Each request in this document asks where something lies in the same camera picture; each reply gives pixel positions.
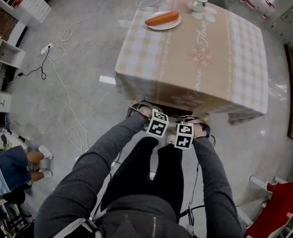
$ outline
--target sneaker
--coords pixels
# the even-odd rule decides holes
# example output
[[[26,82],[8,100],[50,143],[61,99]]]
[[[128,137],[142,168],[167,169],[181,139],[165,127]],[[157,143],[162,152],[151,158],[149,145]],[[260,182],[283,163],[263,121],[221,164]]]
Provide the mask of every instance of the sneaker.
[[[176,135],[171,134],[171,135],[168,135],[166,137],[166,141],[165,142],[166,142],[167,145],[169,145],[169,144],[174,145],[175,144],[175,139],[176,139]]]
[[[38,147],[38,150],[40,153],[44,155],[44,159],[49,159],[49,160],[53,159],[53,154],[45,147],[45,145],[40,145]]]
[[[53,172],[49,169],[39,169],[39,172],[42,172],[44,174],[44,177],[52,177]]]

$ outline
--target gray sleeve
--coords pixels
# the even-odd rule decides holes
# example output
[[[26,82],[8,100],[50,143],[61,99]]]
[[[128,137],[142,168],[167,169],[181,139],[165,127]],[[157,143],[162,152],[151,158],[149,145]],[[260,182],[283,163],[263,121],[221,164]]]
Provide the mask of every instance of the gray sleeve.
[[[242,238],[231,188],[218,155],[206,137],[194,139],[193,144],[203,173],[207,237]]]
[[[42,204],[35,220],[36,238],[51,238],[76,219],[90,216],[112,162],[145,122],[140,114],[133,114],[80,156],[73,170]]]

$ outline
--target cable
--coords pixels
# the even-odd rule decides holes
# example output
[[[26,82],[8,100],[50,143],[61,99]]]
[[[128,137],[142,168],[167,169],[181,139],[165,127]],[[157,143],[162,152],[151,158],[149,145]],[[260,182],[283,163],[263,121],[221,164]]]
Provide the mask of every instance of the cable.
[[[57,77],[59,78],[61,84],[63,85],[63,87],[64,87],[65,90],[66,90],[67,97],[68,97],[68,101],[69,101],[69,106],[70,106],[70,108],[71,108],[71,110],[72,110],[72,112],[73,112],[73,115],[75,116],[75,118],[76,118],[77,122],[79,123],[80,127],[81,127],[81,128],[85,131],[85,133],[86,133],[87,150],[89,150],[89,146],[88,146],[88,134],[87,134],[87,131],[86,131],[85,128],[82,126],[82,124],[79,122],[78,117],[77,117],[76,113],[74,112],[74,110],[73,110],[73,108],[72,108],[71,98],[70,98],[70,96],[69,96],[69,93],[68,93],[67,87],[66,87],[66,86],[64,85],[64,83],[62,82],[61,77],[59,77],[59,75],[58,75],[58,73],[57,73],[57,71],[56,71],[56,68],[55,68],[53,62],[52,62],[52,60],[49,59],[49,57],[50,57],[50,56],[46,56],[46,58],[48,58],[48,60],[51,62],[52,66],[53,66],[53,68],[54,68],[54,71],[55,71],[55,73],[56,73],[56,75],[57,75]],[[72,142],[72,140],[71,140],[70,137],[69,137],[69,132],[70,132],[71,129],[74,129],[74,130],[77,132],[78,136],[79,136],[79,139],[80,139],[80,148],[77,147],[77,146]],[[77,147],[77,148],[80,150],[81,154],[83,154],[83,150],[82,150],[82,140],[81,140],[80,134],[79,134],[79,132],[77,131],[77,129],[74,128],[74,127],[71,127],[71,128],[68,130],[68,132],[67,132],[67,136],[68,136],[69,141],[70,141],[75,147]]]
[[[150,4],[148,4],[148,5],[138,5],[138,2],[139,2],[140,0],[137,0],[136,1],[136,7],[138,7],[138,8],[144,8],[144,7],[148,7],[148,6],[151,6],[151,5],[153,5],[153,4],[156,4],[157,2],[161,2],[161,1],[163,1],[163,0],[158,0],[158,1],[156,1],[156,2],[153,2],[153,3],[150,3]]]
[[[104,0],[101,0],[101,2],[98,4],[98,6],[96,7],[96,9],[93,10],[93,12],[89,15],[89,17],[87,17],[86,19],[84,19],[84,20],[82,20],[82,21],[79,21],[79,22],[76,22],[76,23],[72,24],[69,28],[67,28],[65,31],[63,31],[63,32],[61,32],[61,33],[59,34],[59,36],[57,37],[57,39],[56,39],[56,41],[55,41],[55,44],[56,44],[57,47],[63,49],[64,54],[63,54],[61,57],[56,58],[56,59],[55,59],[55,58],[52,58],[51,56],[49,56],[53,61],[57,61],[57,60],[63,58],[63,57],[66,55],[66,50],[65,50],[62,46],[58,45],[58,43],[57,43],[59,37],[61,36],[61,42],[67,42],[67,41],[69,41],[69,40],[72,38],[72,35],[73,35],[73,30],[72,30],[71,28],[72,28],[73,26],[77,25],[77,24],[83,23],[83,22],[85,22],[86,20],[88,20],[88,19],[93,15],[93,13],[99,8],[99,6],[101,5],[101,3],[102,3],[103,1],[104,1]],[[70,35],[68,36],[67,39],[63,40],[63,37],[64,37],[64,35],[65,35],[66,33],[70,33]]]
[[[43,71],[43,65],[44,65],[44,62],[46,61],[47,56],[49,56],[49,49],[48,49],[48,51],[46,53],[46,56],[45,56],[44,61],[42,62],[42,65],[40,67],[38,67],[37,69],[34,69],[34,70],[30,71],[28,74],[24,74],[23,72],[21,72],[17,76],[19,76],[19,77],[21,77],[21,76],[28,76],[32,72],[35,72],[35,71],[38,71],[39,69],[41,69],[41,77],[42,77],[43,80],[45,80],[47,76],[46,76],[45,72]]]
[[[215,145],[216,145],[216,139],[213,135],[209,135],[208,137],[212,137],[212,140],[211,140],[211,144],[212,144],[212,147],[214,148]],[[202,208],[204,207],[204,205],[200,205],[200,206],[196,206],[194,208],[191,208],[191,205],[193,203],[193,199],[194,199],[194,193],[195,193],[195,188],[196,188],[196,183],[197,183],[197,178],[198,178],[198,172],[199,172],[199,166],[200,166],[200,163],[197,163],[197,168],[196,168],[196,178],[195,178],[195,183],[194,183],[194,188],[193,188],[193,193],[192,193],[192,197],[191,197],[191,200],[188,204],[188,208],[182,212],[180,214],[180,218],[185,216],[186,214],[188,215],[188,222],[191,226],[194,226],[194,223],[195,223],[195,219],[194,219],[194,214],[193,214],[193,210],[197,209],[197,208]]]
[[[54,68],[54,70],[55,70],[55,73],[56,73],[57,77],[59,78],[61,84],[64,86],[64,88],[65,88],[65,90],[66,90],[66,92],[67,92],[67,96],[68,96],[68,100],[69,100],[70,108],[71,108],[71,110],[72,110],[72,112],[73,112],[73,115],[75,116],[75,118],[76,118],[78,124],[81,126],[81,128],[82,128],[82,129],[85,131],[85,133],[86,133],[86,144],[87,144],[87,150],[89,150],[89,145],[88,145],[88,134],[87,134],[87,131],[86,131],[85,128],[82,126],[82,124],[79,122],[79,120],[78,120],[78,118],[77,118],[77,115],[75,114],[75,112],[74,112],[74,110],[73,110],[73,108],[72,108],[71,99],[70,99],[70,96],[69,96],[69,93],[68,93],[67,87],[63,84],[62,79],[61,79],[60,76],[58,75],[58,73],[57,73],[57,71],[56,71],[56,68],[55,68],[55,66],[54,66],[54,64],[53,64],[53,62],[52,62],[52,60],[53,60],[53,61],[57,61],[57,60],[63,58],[63,57],[66,55],[66,50],[65,50],[62,46],[60,46],[60,45],[57,43],[59,37],[61,37],[61,42],[68,42],[68,41],[72,38],[72,35],[73,35],[73,30],[72,30],[71,28],[72,28],[73,26],[77,25],[77,24],[83,23],[83,22],[85,22],[86,20],[88,20],[88,19],[94,14],[94,12],[99,8],[99,6],[101,5],[101,3],[102,3],[103,1],[104,1],[104,0],[101,0],[101,1],[100,1],[100,3],[98,4],[98,6],[95,8],[95,10],[93,10],[92,13],[91,13],[86,19],[84,19],[84,20],[82,20],[82,21],[79,21],[79,22],[76,22],[76,23],[72,24],[69,28],[67,28],[65,31],[63,31],[63,32],[61,32],[61,33],[59,34],[59,36],[57,37],[57,39],[56,39],[56,41],[55,41],[55,44],[56,44],[57,47],[63,49],[63,51],[64,51],[64,54],[63,54],[61,57],[55,59],[55,58],[53,58],[52,56],[50,56],[49,54],[47,54],[47,55],[48,55],[48,57],[47,57],[48,60],[51,62],[52,66],[53,66],[53,68]],[[70,33],[69,36],[68,36],[66,39],[63,39],[64,36],[65,36],[67,33]],[[79,137],[79,140],[80,140],[80,148],[79,148],[78,146],[76,146],[76,144],[74,144],[74,142],[71,140],[71,138],[70,138],[70,136],[69,136],[69,132],[70,132],[70,130],[72,130],[72,129],[74,129],[74,130],[76,131],[76,133],[77,133],[77,135],[78,135],[78,137]],[[82,149],[82,140],[81,140],[80,134],[79,134],[79,132],[77,131],[77,129],[76,129],[75,127],[71,127],[71,128],[69,128],[69,130],[68,130],[68,132],[67,132],[67,136],[68,136],[69,141],[70,141],[70,142],[71,142],[71,143],[72,143],[77,149],[80,150],[80,154],[83,154],[84,151],[83,151],[83,149]]]
[[[24,69],[26,69],[27,67],[29,67],[34,61],[35,61],[35,59],[37,59],[38,57],[40,57],[42,54],[39,54],[38,56],[36,56]],[[13,82],[16,80],[16,78],[18,77],[20,75],[20,77],[21,76],[26,76],[25,74],[23,74],[22,72],[20,72],[20,73],[18,73],[16,76],[15,76],[15,78],[12,80],[12,81],[8,81],[8,79],[7,78],[5,78],[7,81],[8,81],[8,83],[9,84],[7,84],[7,85],[11,85],[11,84],[13,84]]]

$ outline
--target hand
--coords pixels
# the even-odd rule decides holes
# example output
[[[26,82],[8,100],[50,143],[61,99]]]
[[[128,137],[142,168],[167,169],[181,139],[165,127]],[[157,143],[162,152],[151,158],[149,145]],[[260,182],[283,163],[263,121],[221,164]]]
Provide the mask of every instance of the hand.
[[[199,123],[194,124],[194,137],[202,137],[205,136],[203,133],[202,126]]]
[[[143,106],[143,107],[139,108],[139,111],[142,114],[146,115],[147,117],[152,118],[152,109],[151,108]]]

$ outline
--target tablecloth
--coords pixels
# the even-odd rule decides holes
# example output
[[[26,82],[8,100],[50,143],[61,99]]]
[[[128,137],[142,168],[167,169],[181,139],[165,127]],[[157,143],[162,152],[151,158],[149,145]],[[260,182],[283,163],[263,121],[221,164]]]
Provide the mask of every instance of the tablecloth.
[[[142,100],[193,111],[228,113],[230,124],[261,116],[268,106],[268,71],[261,30],[213,4],[204,12],[191,0],[139,8],[115,67],[118,90]],[[181,23],[154,31],[145,20],[176,10]]]

